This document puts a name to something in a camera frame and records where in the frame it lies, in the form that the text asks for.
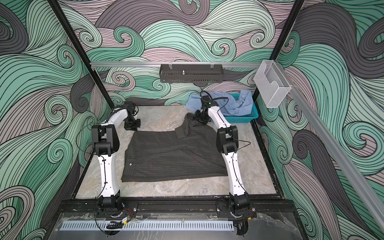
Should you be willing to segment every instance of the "plastic basket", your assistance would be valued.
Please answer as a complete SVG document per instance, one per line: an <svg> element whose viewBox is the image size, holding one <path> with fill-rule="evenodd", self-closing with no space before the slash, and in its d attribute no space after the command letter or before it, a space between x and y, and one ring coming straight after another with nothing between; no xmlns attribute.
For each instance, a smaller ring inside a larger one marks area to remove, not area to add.
<svg viewBox="0 0 384 240"><path fill-rule="evenodd" d="M236 100L238 100L239 96L240 96L240 94L238 94L238 93L231 93L231 95ZM225 119L229 123L249 123L250 121L252 121L252 119L258 118L259 117L259 113L257 112L257 108L255 106L255 103L253 103L252 112L250 114L248 114L248 115L244 115L244 116L224 116L224 117L225 117Z"/></svg>

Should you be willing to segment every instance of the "striped fabric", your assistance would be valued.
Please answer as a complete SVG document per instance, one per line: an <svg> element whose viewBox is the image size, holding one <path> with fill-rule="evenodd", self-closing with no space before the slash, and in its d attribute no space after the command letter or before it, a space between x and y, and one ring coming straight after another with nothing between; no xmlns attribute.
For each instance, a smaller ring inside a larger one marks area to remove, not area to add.
<svg viewBox="0 0 384 240"><path fill-rule="evenodd" d="M123 182L155 182L227 176L216 148L216 132L185 116L171 132L138 131L125 151Z"/></svg>

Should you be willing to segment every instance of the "wall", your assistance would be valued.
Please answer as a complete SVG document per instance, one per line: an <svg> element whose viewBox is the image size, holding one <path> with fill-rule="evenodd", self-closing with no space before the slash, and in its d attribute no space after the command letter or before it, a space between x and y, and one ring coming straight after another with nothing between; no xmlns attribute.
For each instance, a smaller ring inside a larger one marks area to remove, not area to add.
<svg viewBox="0 0 384 240"><path fill-rule="evenodd" d="M271 55L294 0L60 0L91 61L261 61ZM321 2L312 0L306 6ZM100 68L111 97L185 104L190 94L254 90L254 69L224 83L160 83L158 68Z"/></svg>
<svg viewBox="0 0 384 240"><path fill-rule="evenodd" d="M293 85L384 196L384 1L328 0L299 13L278 61ZM260 132L283 192L310 239L384 239L296 102L259 97Z"/></svg>
<svg viewBox="0 0 384 240"><path fill-rule="evenodd" d="M41 239L107 106L46 0L0 0L0 238Z"/></svg>

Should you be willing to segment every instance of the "black post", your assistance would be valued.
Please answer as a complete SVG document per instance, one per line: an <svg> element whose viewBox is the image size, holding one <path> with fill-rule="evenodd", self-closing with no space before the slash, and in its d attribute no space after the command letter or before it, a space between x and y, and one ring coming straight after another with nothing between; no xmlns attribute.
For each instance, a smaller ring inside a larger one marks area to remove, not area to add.
<svg viewBox="0 0 384 240"><path fill-rule="evenodd" d="M104 96L105 100L107 101L109 107L111 109L114 109L114 103L109 96L107 90L105 89L103 82L101 81L98 73L96 70L93 70L90 64L90 60L84 51L83 47L80 44L80 41L76 37L76 34L74 33L68 19L65 17L63 10L61 9L59 3L57 0L48 0L49 5L51 6L53 12L55 13L57 19L59 20L60 24L62 25L64 31L67 33L69 39L71 40L74 48L76 49L77 53L79 54L81 60L85 64L85 66L88 69L89 74L91 75L92 79L95 81L97 87L100 89L101 94Z"/></svg>
<svg viewBox="0 0 384 240"><path fill-rule="evenodd" d="M293 24L296 21L297 15L299 15L299 12L301 7L303 6L303 3L304 3L304 0L296 0L294 2L291 12L289 13L289 16L284 24L283 30L281 31L279 39L277 40L277 43L275 45L275 48L272 51L272 54L269 60L276 60L277 57L279 56L279 53L282 47L284 46L284 43L287 40L289 33L291 32Z"/></svg>

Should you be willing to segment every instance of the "horizontal metal rail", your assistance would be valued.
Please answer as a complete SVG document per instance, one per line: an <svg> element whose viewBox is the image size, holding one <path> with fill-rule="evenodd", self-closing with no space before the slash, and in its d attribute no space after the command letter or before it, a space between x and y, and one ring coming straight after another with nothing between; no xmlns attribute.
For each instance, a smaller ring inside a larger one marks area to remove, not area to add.
<svg viewBox="0 0 384 240"><path fill-rule="evenodd" d="M145 62L145 61L94 61L92 68L159 68L161 64L221 64L223 68L259 68L261 62Z"/></svg>

